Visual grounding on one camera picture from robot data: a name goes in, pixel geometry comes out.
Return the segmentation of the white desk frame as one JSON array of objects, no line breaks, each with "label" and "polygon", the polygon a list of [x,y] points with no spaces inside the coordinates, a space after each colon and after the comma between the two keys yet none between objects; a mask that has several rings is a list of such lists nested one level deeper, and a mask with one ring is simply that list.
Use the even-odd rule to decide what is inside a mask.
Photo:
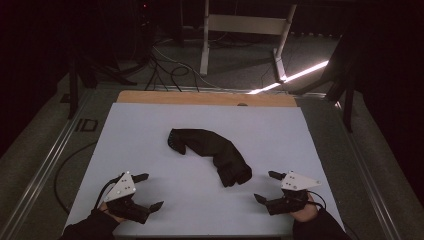
[{"label": "white desk frame", "polygon": [[204,23],[203,23],[203,47],[200,62],[200,75],[208,74],[209,62],[209,33],[219,31],[226,33],[247,33],[275,35],[280,37],[280,43],[273,50],[274,65],[277,71],[278,81],[284,82],[287,79],[286,71],[282,60],[282,52],[285,46],[293,17],[297,9],[296,4],[292,4],[288,14],[284,19],[266,18],[238,15],[220,15],[210,13],[210,0],[204,0]]}]

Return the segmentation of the black metal stand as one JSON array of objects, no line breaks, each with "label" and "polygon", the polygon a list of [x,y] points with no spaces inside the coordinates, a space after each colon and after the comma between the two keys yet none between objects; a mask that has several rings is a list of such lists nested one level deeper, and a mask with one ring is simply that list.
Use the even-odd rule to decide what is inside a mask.
[{"label": "black metal stand", "polygon": [[342,34],[328,64],[324,67],[323,74],[312,83],[292,91],[292,94],[302,95],[331,82],[332,85],[325,94],[325,99],[330,102],[337,102],[342,95],[345,95],[342,121],[349,132],[352,132],[351,117],[355,85],[355,77],[352,75],[352,70],[358,57],[357,47],[356,34],[346,30]]},{"label": "black metal stand", "polygon": [[113,80],[117,81],[122,85],[135,86],[135,82],[131,82],[112,70],[108,70],[106,67],[95,62],[88,56],[85,56],[79,52],[72,52],[68,54],[68,65],[69,65],[69,113],[68,118],[72,119],[76,116],[79,108],[79,93],[78,93],[78,80],[83,75],[90,75],[92,70],[96,70]]}]

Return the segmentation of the white table mat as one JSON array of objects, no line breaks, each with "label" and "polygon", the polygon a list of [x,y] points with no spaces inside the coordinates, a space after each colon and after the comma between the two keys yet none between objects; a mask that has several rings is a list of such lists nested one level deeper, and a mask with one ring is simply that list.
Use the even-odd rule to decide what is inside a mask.
[{"label": "white table mat", "polygon": [[[224,187],[211,159],[193,151],[179,154],[167,139],[172,129],[213,131],[233,142],[253,177]],[[136,186],[134,201],[161,202],[144,224],[125,222],[115,230],[132,237],[284,236],[292,232],[290,215],[269,215],[255,197],[281,197],[270,171],[319,181],[315,192],[328,212],[340,216],[310,131],[298,107],[207,106],[116,103],[101,136],[67,221],[84,219],[101,188],[128,171],[149,178]]]}]

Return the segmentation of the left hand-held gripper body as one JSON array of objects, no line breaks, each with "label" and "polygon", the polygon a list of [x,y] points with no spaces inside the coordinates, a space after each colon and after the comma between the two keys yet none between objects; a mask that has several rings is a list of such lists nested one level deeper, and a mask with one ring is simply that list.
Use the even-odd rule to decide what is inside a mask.
[{"label": "left hand-held gripper body", "polygon": [[106,194],[103,202],[113,217],[145,224],[150,210],[136,204],[132,197],[136,192],[135,183],[129,172],[124,172]]}]

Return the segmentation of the black shorts with blue print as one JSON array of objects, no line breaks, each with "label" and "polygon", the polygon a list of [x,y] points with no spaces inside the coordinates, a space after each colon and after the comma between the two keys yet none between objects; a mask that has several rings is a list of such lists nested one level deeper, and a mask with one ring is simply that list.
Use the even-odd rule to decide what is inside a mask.
[{"label": "black shorts with blue print", "polygon": [[223,136],[204,129],[172,129],[168,146],[181,155],[190,148],[201,157],[211,157],[224,187],[244,184],[252,178],[252,169],[236,146]]}]

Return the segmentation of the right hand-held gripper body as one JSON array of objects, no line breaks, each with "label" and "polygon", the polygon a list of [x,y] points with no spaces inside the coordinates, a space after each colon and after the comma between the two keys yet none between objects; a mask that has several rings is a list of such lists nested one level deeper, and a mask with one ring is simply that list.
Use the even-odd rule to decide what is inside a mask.
[{"label": "right hand-held gripper body", "polygon": [[315,180],[301,174],[289,171],[286,177],[280,181],[283,196],[274,200],[267,200],[265,207],[270,215],[296,212],[308,203],[308,190],[321,185]]}]

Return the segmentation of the person's right hand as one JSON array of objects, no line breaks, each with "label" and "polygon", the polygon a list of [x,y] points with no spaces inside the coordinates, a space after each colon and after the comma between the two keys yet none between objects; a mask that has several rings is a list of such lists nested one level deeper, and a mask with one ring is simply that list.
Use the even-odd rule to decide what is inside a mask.
[{"label": "person's right hand", "polygon": [[299,211],[291,212],[290,215],[298,222],[309,222],[318,216],[318,208],[313,204],[313,198],[308,195],[308,203]]}]

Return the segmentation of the person's left hand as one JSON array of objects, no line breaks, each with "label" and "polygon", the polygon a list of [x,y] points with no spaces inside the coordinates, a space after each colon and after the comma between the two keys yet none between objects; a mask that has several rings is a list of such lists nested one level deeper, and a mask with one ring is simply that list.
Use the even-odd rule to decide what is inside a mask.
[{"label": "person's left hand", "polygon": [[124,221],[125,221],[125,218],[121,218],[121,217],[118,217],[118,216],[113,215],[113,214],[109,211],[109,208],[108,208],[108,206],[107,206],[107,204],[106,204],[105,202],[102,202],[102,203],[101,203],[101,205],[98,207],[98,209],[99,209],[101,212],[103,212],[103,213],[107,214],[108,216],[110,216],[111,218],[113,218],[113,219],[114,219],[116,222],[118,222],[118,223],[122,223],[122,222],[124,222]]}]

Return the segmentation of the aluminium floor rail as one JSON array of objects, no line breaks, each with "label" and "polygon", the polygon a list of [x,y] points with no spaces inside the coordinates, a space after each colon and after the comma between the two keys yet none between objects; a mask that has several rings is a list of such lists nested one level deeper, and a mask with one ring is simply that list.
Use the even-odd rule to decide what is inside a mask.
[{"label": "aluminium floor rail", "polygon": [[333,106],[339,112],[341,118],[341,126],[345,130],[345,135],[348,139],[349,146],[354,153],[354,163],[358,170],[358,174],[362,181],[362,184],[367,192],[370,203],[373,207],[375,216],[377,217],[381,229],[386,237],[386,240],[400,240],[400,234],[396,224],[393,222],[392,216],[387,208],[386,202],[383,199],[376,182],[374,181],[370,170],[368,169],[366,160],[363,154],[360,152],[359,146],[354,139],[352,132],[348,131],[346,123],[343,120],[344,111],[347,109],[346,106],[342,105],[339,101],[333,103]]},{"label": "aluminium floor rail", "polygon": [[48,102],[0,158],[0,240],[14,240],[76,127],[68,107]]}]

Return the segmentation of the wooden table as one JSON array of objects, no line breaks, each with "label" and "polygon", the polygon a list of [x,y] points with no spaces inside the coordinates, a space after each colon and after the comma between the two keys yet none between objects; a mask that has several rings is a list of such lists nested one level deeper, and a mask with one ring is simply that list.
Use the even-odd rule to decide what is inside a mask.
[{"label": "wooden table", "polygon": [[220,105],[220,106],[265,106],[297,107],[290,95],[122,91],[117,103],[179,104],[179,105]]}]

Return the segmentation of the dark equipment rack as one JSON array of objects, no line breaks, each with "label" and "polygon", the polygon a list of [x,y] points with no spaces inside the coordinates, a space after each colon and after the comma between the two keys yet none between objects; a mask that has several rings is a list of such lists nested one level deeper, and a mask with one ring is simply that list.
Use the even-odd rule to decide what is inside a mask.
[{"label": "dark equipment rack", "polygon": [[156,31],[153,0],[133,0],[132,10],[135,31],[133,58],[141,61],[149,56]]}]

